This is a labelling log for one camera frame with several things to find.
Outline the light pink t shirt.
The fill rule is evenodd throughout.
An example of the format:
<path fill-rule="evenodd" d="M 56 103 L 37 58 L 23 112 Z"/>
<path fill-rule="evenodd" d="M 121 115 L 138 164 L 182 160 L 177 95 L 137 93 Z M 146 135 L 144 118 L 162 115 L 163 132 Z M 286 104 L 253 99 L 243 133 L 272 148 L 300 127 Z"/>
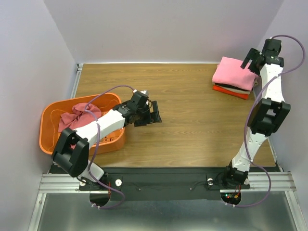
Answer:
<path fill-rule="evenodd" d="M 246 91 L 253 88 L 256 74 L 248 68 L 241 68 L 242 61 L 223 56 L 212 77 L 214 84 L 231 85 Z"/>

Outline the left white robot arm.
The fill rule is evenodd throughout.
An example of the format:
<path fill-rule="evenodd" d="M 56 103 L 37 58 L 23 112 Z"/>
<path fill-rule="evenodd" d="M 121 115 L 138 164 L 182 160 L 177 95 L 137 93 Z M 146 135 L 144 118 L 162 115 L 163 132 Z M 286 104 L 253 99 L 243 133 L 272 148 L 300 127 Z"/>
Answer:
<path fill-rule="evenodd" d="M 99 145 L 102 138 L 129 124 L 136 127 L 162 121 L 157 101 L 151 101 L 146 91 L 133 92 L 130 100 L 115 105 L 105 115 L 76 128 L 66 128 L 52 153 L 52 160 L 71 177 L 83 177 L 90 180 L 91 185 L 101 190 L 107 185 L 104 170 L 89 160 L 90 148 Z"/>

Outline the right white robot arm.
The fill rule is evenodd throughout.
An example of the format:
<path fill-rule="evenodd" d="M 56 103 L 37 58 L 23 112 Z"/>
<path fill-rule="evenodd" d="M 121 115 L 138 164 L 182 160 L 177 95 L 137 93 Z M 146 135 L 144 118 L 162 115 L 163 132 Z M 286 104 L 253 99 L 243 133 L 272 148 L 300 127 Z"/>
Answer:
<path fill-rule="evenodd" d="M 262 89 L 244 127 L 244 142 L 221 176 L 227 188 L 248 184 L 250 165 L 259 148 L 279 129 L 291 110 L 282 95 L 280 75 L 284 59 L 279 56 L 281 48 L 280 40 L 268 38 L 261 51 L 251 48 L 241 65 L 261 78 Z"/>

